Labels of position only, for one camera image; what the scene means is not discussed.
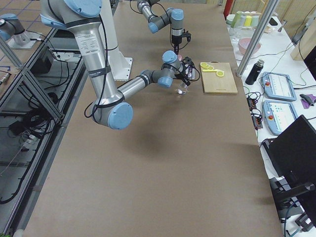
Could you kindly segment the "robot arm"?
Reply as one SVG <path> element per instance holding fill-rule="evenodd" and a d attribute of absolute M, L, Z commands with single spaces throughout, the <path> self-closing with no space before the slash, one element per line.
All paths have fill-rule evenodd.
<path fill-rule="evenodd" d="M 112 74 L 114 65 L 110 56 L 107 38 L 116 34 L 109 25 L 113 22 L 111 5 L 105 0 L 42 0 L 41 20 L 50 27 L 70 31 L 76 39 L 79 51 L 91 79 L 96 100 L 90 117 L 98 124 L 121 130 L 130 125 L 133 108 L 127 99 L 151 83 L 171 87 L 174 79 L 190 85 L 188 72 L 194 68 L 189 57 L 179 59 L 178 46 L 182 38 L 190 38 L 183 29 L 183 10 L 169 8 L 157 16 L 152 13 L 153 0 L 139 0 L 138 12 L 145 16 L 151 32 L 171 26 L 173 50 L 162 56 L 159 70 L 144 70 L 139 76 L 121 86 L 117 86 Z"/>
<path fill-rule="evenodd" d="M 182 59 L 180 54 L 182 47 L 180 44 L 183 39 L 186 39 L 187 43 L 189 43 L 192 37 L 191 33 L 184 28 L 184 11 L 179 8 L 170 7 L 167 9 L 164 8 L 162 15 L 157 15 L 152 10 L 155 4 L 161 5 L 158 0 L 138 0 L 136 4 L 137 9 L 131 7 L 131 10 L 146 18 L 148 28 L 153 34 L 169 26 L 170 45 L 178 58 Z"/>

